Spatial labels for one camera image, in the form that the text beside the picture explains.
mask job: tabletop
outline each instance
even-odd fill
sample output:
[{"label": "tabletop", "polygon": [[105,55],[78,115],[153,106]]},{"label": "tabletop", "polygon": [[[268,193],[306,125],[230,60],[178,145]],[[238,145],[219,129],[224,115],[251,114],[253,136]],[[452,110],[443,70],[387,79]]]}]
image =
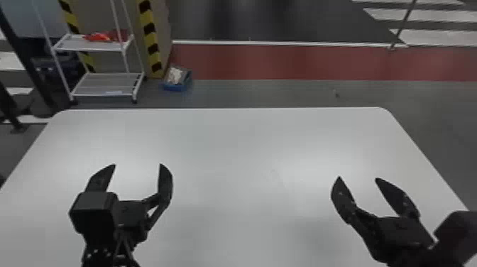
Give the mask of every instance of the tabletop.
[{"label": "tabletop", "polygon": [[64,111],[0,191],[2,266],[80,266],[67,212],[111,163],[121,200],[152,195],[160,163],[174,175],[171,205],[134,252],[142,267],[384,266],[331,203],[339,175],[379,216],[394,213],[374,178],[395,183],[430,231],[466,209],[381,108]]}]

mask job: wire shelf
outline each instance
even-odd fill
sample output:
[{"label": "wire shelf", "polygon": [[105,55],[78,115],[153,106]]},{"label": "wire shelf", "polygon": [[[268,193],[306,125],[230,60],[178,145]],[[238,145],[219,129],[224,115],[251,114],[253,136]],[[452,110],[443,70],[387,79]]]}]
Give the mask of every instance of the wire shelf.
[{"label": "wire shelf", "polygon": [[144,73],[86,73],[73,89],[76,97],[135,96]]},{"label": "wire shelf", "polygon": [[128,49],[134,35],[130,35],[128,40],[124,40],[121,47],[121,42],[91,42],[83,38],[81,34],[67,33],[54,46],[56,51],[111,51],[121,52]]}]

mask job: blue container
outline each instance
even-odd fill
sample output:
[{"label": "blue container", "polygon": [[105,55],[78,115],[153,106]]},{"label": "blue container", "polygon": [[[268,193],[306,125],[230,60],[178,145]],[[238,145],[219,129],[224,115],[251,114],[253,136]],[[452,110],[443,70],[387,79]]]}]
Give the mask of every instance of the blue container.
[{"label": "blue container", "polygon": [[191,81],[192,81],[192,71],[188,70],[185,73],[184,82],[182,82],[178,85],[174,85],[174,84],[170,84],[168,82],[164,82],[163,87],[164,87],[164,90],[167,90],[167,91],[182,92],[182,91],[187,90],[187,88],[191,84]]}]

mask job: hazard stripe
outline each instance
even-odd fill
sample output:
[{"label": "hazard stripe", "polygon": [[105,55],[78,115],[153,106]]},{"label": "hazard stripe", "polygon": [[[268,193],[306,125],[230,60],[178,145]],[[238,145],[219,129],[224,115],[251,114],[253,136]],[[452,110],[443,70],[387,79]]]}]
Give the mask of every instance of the hazard stripe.
[{"label": "hazard stripe", "polygon": [[[73,34],[80,34],[80,27],[78,26],[78,20],[76,16],[73,14],[73,10],[71,8],[70,0],[58,0],[60,2],[61,9],[63,10],[63,14],[65,15],[66,24],[70,29],[71,33]],[[90,72],[96,72],[94,69],[94,61],[92,56],[88,52],[80,52],[79,58],[81,61],[86,65]]]},{"label": "hazard stripe", "polygon": [[139,9],[139,20],[143,28],[144,43],[148,52],[148,63],[151,77],[163,77],[163,64],[160,56],[158,34],[155,29],[153,11],[150,0],[137,0]]}]

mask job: red floor stripe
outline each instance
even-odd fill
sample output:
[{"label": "red floor stripe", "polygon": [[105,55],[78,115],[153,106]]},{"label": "red floor stripe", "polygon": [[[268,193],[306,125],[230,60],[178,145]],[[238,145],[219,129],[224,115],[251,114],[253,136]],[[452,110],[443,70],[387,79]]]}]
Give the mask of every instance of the red floor stripe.
[{"label": "red floor stripe", "polygon": [[170,62],[201,80],[477,81],[477,49],[175,45]]}]

